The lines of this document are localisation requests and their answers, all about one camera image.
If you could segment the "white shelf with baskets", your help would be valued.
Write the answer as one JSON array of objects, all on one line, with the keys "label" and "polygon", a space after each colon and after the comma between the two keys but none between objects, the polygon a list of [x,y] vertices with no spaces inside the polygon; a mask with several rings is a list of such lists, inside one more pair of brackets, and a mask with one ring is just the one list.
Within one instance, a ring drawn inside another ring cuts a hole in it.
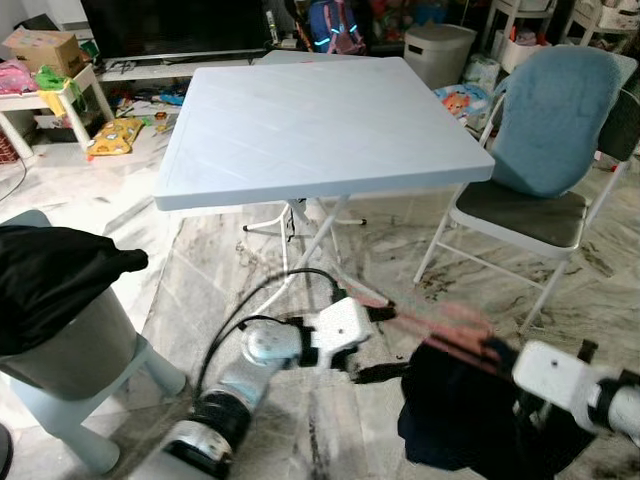
[{"label": "white shelf with baskets", "polygon": [[515,27],[517,19],[543,20],[540,32],[547,32],[550,20],[556,17],[559,3],[570,5],[571,13],[561,33],[562,40],[570,40],[573,27],[582,28],[577,45],[589,46],[598,35],[635,36],[640,32],[639,0],[490,0],[484,31],[495,26],[500,12],[506,24],[499,31]]}]

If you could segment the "grey plastic bucket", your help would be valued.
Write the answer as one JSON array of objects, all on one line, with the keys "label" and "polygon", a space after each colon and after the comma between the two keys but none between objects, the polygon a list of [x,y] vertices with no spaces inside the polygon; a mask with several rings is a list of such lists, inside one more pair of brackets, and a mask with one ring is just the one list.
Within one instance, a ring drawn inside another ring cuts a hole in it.
[{"label": "grey plastic bucket", "polygon": [[109,288],[40,346],[0,356],[0,371],[63,401],[82,401],[119,378],[134,357],[137,338]]}]

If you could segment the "black garment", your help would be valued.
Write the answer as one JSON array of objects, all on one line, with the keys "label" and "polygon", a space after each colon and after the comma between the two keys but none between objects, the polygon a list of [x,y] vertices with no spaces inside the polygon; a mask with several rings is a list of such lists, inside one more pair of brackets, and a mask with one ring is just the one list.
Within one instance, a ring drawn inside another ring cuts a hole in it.
[{"label": "black garment", "polygon": [[0,227],[0,355],[58,334],[124,273],[146,269],[142,250],[65,227]]}]

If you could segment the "pale blue child's chair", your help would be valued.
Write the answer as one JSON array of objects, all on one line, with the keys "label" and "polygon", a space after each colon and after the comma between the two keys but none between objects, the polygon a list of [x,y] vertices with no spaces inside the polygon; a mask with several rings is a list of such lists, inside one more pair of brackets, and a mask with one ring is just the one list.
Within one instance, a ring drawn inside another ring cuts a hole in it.
[{"label": "pale blue child's chair", "polygon": [[182,393],[187,385],[187,376],[165,358],[138,333],[134,357],[119,378],[100,390],[95,397],[86,399],[59,399],[37,388],[15,380],[12,385],[20,403],[35,417],[37,424],[58,438],[79,457],[79,461],[93,474],[105,474],[119,460],[119,447],[105,436],[84,428],[83,421],[100,406],[106,398],[122,389],[137,372],[146,371],[159,387],[165,398]]}]

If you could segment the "white lidded laundry basket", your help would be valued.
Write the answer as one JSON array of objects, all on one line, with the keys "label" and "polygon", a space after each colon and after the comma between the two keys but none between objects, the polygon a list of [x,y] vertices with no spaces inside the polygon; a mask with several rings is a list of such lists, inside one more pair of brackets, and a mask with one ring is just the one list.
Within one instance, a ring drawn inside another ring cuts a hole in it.
[{"label": "white lidded laundry basket", "polygon": [[433,90],[451,86],[460,81],[476,36],[474,29],[452,24],[415,26],[404,33],[403,59]]}]

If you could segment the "small white side table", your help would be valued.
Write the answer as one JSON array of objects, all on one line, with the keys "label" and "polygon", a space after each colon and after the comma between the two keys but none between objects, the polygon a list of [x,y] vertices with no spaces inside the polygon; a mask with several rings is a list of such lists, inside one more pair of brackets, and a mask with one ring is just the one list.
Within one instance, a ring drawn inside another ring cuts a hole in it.
[{"label": "small white side table", "polygon": [[[109,104],[108,96],[102,90],[99,78],[93,73],[92,67],[84,67],[81,72],[69,79],[70,83],[76,84],[76,90],[67,86],[55,91],[55,95],[58,96],[60,104],[67,110],[70,128],[76,134],[78,145],[81,146],[83,151],[88,152],[88,148],[92,143],[92,134],[87,131],[86,120],[82,120],[81,115],[74,109],[73,104],[76,101],[76,97],[87,97],[88,100],[95,101],[97,108],[104,115],[105,122],[111,122],[115,118],[115,111],[113,106]],[[15,128],[12,120],[6,116],[6,113],[41,108],[46,108],[46,102],[37,93],[0,93],[0,128],[3,128],[3,132],[12,142],[15,152],[22,160],[35,156],[35,152],[24,140],[22,133]]]}]

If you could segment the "yellow toy pack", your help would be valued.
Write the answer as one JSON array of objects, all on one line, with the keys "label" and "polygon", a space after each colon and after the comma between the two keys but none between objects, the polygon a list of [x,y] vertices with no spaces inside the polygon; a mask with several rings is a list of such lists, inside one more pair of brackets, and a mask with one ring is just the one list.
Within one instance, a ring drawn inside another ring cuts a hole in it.
[{"label": "yellow toy pack", "polygon": [[132,154],[134,141],[137,140],[145,122],[136,116],[123,116],[106,123],[87,147],[92,157]]}]

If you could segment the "pink clothes hanger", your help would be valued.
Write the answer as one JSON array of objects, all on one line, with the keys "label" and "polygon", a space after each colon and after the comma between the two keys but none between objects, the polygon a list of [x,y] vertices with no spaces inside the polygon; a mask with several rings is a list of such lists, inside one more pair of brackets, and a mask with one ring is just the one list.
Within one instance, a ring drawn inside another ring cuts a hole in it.
[{"label": "pink clothes hanger", "polygon": [[[393,303],[390,300],[375,300],[369,294],[349,293],[349,297],[365,307]],[[385,323],[401,332],[416,335],[426,346],[438,348],[471,366],[479,367],[480,340],[499,338],[488,316],[460,303],[440,303],[429,314],[419,314],[412,308],[399,310],[397,306],[396,310],[398,316]]]}]

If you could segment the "black television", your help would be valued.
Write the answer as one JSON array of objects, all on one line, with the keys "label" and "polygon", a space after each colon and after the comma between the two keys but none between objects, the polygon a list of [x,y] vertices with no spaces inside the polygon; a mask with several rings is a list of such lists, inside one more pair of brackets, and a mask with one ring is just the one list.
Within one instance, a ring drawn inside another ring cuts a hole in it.
[{"label": "black television", "polygon": [[265,49],[262,0],[79,0],[106,59]]}]

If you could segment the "navy blue garment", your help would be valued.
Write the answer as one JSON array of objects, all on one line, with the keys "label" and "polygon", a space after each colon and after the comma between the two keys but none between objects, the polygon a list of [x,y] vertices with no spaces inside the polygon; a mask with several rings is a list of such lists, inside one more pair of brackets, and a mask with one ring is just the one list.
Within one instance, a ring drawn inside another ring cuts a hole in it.
[{"label": "navy blue garment", "polygon": [[529,394],[422,343],[399,381],[404,406],[397,431],[417,465],[447,471],[470,468],[485,480],[553,480],[596,436],[570,413],[553,408],[538,428],[518,401]]}]

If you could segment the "colourful cartoon cushion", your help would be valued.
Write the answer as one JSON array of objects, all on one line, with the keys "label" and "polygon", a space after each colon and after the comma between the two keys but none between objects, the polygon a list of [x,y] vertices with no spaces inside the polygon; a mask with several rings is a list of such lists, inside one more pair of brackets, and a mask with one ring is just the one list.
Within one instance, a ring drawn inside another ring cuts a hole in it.
[{"label": "colourful cartoon cushion", "polygon": [[434,90],[445,110],[462,123],[483,122],[492,110],[492,96],[476,84],[451,84]]}]

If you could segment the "brown cardboard box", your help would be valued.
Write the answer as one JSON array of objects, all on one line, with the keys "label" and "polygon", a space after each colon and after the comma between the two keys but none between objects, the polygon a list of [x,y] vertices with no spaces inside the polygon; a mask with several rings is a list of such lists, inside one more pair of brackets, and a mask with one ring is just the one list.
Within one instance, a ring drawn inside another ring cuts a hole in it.
[{"label": "brown cardboard box", "polygon": [[49,67],[60,76],[76,77],[90,64],[77,37],[70,32],[18,28],[3,45],[33,73]]}]

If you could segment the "pink bag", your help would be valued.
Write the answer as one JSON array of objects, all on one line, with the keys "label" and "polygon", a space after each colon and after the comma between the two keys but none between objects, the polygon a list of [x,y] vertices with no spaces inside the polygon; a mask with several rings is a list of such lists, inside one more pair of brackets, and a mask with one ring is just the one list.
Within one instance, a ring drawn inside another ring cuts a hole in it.
[{"label": "pink bag", "polygon": [[38,91],[38,84],[26,64],[0,61],[0,95],[22,95]]}]

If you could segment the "light blue folding table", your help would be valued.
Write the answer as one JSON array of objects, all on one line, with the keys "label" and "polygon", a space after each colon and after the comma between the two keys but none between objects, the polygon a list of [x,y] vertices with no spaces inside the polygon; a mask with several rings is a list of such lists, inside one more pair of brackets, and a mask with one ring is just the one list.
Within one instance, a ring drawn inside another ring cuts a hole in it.
[{"label": "light blue folding table", "polygon": [[461,186],[493,156],[398,58],[201,67],[169,138],[157,209],[207,209]]}]

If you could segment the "dark school backpack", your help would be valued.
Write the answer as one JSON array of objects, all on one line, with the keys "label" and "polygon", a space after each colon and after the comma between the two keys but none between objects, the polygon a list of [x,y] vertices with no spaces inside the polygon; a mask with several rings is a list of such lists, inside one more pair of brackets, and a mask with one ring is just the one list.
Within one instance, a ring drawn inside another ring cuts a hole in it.
[{"label": "dark school backpack", "polygon": [[315,52],[364,54],[364,38],[346,0],[312,0],[308,6],[308,27],[310,46]]}]

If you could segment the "light blue towel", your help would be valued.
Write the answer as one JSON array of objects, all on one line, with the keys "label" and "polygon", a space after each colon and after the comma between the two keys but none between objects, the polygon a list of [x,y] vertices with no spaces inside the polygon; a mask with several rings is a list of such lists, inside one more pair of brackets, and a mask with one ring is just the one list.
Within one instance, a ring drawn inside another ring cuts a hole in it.
[{"label": "light blue towel", "polygon": [[492,180],[540,198],[564,195],[588,173],[620,96],[620,58],[595,47],[535,52],[500,83]]}]

